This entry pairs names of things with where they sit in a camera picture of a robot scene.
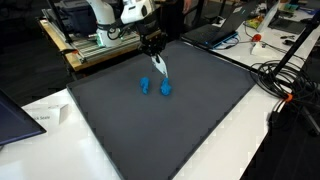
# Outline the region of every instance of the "workbench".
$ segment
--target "workbench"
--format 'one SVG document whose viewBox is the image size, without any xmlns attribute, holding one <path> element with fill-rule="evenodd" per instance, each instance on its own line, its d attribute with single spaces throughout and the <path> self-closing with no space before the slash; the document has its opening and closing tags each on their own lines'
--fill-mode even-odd
<svg viewBox="0 0 320 180">
<path fill-rule="evenodd" d="M 43 34 L 47 37 L 47 39 L 51 39 L 52 42 L 58 47 L 59 51 L 63 51 L 66 49 L 72 49 L 69 43 L 66 43 L 61 35 L 61 32 L 54 27 L 52 23 L 50 23 L 46 19 L 38 20 L 39 26 L 42 29 Z M 140 43 L 138 35 L 133 35 L 130 37 L 130 42 L 122 45 L 121 47 L 113 48 L 111 51 L 108 52 L 101 52 L 99 56 L 96 56 L 93 60 L 84 60 L 81 56 L 77 55 L 77 51 L 62 54 L 64 59 L 64 63 L 66 66 L 66 70 L 68 75 L 72 75 L 75 78 L 75 73 L 78 73 L 84 69 L 102 63 L 104 61 L 110 60 L 120 55 L 124 55 L 126 53 L 132 52 L 138 48 Z"/>
</svg>

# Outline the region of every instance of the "black mat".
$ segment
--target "black mat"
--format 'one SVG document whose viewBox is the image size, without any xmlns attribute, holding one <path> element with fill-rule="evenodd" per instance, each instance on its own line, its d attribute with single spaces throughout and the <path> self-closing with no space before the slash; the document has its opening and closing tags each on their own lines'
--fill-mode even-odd
<svg viewBox="0 0 320 180">
<path fill-rule="evenodd" d="M 254 85 L 249 72 L 181 42 L 163 52 L 170 84 L 139 55 L 68 85 L 123 179 L 171 179 Z M 140 78 L 151 86 L 144 95 Z"/>
</svg>

